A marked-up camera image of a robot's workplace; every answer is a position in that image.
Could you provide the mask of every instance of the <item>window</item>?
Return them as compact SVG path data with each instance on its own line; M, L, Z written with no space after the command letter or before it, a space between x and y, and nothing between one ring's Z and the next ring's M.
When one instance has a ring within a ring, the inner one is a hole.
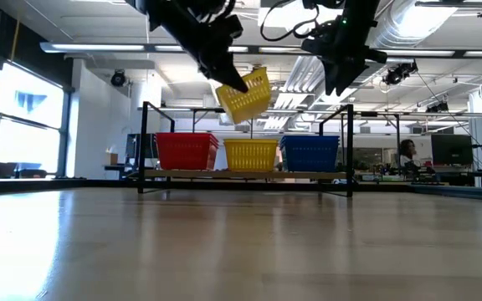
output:
M64 91L27 71L0 71L0 162L56 173Z
M18 169L41 169L55 173L58 167L60 135L0 118L0 162L18 163Z
M4 64L0 71L0 113L61 126L64 91L20 68Z

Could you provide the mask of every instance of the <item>blue basket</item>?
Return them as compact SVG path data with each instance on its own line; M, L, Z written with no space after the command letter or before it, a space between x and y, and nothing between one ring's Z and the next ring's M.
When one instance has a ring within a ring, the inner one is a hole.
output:
M280 150L286 171L336 171L339 136L284 136Z

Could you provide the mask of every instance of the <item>yellow basket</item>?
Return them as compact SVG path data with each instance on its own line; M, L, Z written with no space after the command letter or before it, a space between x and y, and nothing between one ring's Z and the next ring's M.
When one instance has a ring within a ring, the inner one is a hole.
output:
M257 69L243 77L249 92L242 93L230 86L218 88L217 97L230 120L234 124L249 120L269 108L271 88L267 78L267 69Z
M225 139L231 171L273 171L278 141L274 139Z

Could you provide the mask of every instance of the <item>plastic basket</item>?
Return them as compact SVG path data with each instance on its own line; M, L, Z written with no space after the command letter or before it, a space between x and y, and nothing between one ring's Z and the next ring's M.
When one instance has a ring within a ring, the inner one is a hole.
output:
M280 141L287 171L336 171L339 136L285 136Z
M164 170L212 170L218 140L211 134L158 133L157 150Z
M234 124L249 120L269 108L271 88L267 69L257 69L243 77L249 92L242 93L224 85L217 89L217 97L228 117Z
M277 140L225 139L228 168L231 171L272 171Z

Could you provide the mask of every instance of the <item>red basket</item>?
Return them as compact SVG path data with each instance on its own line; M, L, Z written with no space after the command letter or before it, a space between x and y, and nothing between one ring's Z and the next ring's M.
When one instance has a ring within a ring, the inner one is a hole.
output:
M157 133L157 151L164 170L212 170L218 140L211 134Z

